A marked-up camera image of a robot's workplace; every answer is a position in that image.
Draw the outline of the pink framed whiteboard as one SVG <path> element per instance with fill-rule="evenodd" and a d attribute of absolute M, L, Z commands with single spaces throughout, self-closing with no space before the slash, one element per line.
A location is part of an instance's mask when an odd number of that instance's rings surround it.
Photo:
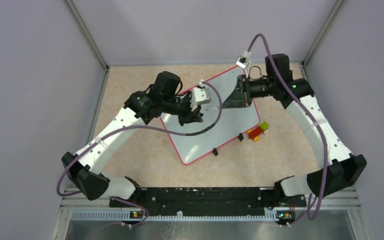
<path fill-rule="evenodd" d="M 237 77 L 244 70 L 234 66 L 210 79 L 208 83 L 213 85 L 224 101 L 234 90 Z M 207 128 L 212 124 L 219 114 L 220 106 L 216 93 L 210 89 L 211 102 L 201 107 L 203 122 L 188 123 L 184 126 L 179 124 L 178 117 L 170 114 L 162 114 L 160 120 L 163 127 L 169 131 L 179 133 L 194 133 Z M 180 136 L 169 134 L 169 138 L 175 151 L 184 165 L 189 165 L 199 158 L 211 154 L 213 150 L 236 139 L 240 134 L 258 126 L 261 122 L 259 112 L 255 103 L 246 108 L 223 109 L 221 117 L 216 125 L 209 131 L 196 136 Z"/>

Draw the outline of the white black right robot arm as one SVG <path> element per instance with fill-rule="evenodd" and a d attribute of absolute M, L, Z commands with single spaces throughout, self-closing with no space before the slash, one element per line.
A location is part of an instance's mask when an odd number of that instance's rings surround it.
<path fill-rule="evenodd" d="M 290 176 L 274 183 L 273 200 L 287 206 L 298 195 L 326 197 L 353 186 L 367 166 L 337 136 L 319 107 L 315 92 L 304 78 L 293 77 L 289 57 L 284 53 L 265 58 L 266 74 L 250 76 L 251 63 L 245 56 L 236 65 L 244 70 L 223 102 L 223 109 L 250 107 L 257 98 L 273 97 L 293 117 L 308 140 L 320 170 Z"/>

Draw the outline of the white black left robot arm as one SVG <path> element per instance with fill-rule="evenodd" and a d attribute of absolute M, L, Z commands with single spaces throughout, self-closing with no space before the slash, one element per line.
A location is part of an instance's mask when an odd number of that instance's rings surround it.
<path fill-rule="evenodd" d="M 160 72 L 155 82 L 145 90 L 132 93 L 110 123 L 83 148 L 75 153 L 66 152 L 61 162 L 62 177 L 77 187 L 74 195 L 83 194 L 89 201 L 102 196 L 118 197 L 129 207 L 140 202 L 140 187 L 130 177 L 112 178 L 102 170 L 117 151 L 137 130 L 149 129 L 166 132 L 166 129 L 149 123 L 162 114 L 178 116 L 183 124 L 202 122 L 201 105 L 211 100 L 210 86 L 204 80 L 181 94 L 181 78 L 169 71 Z"/>

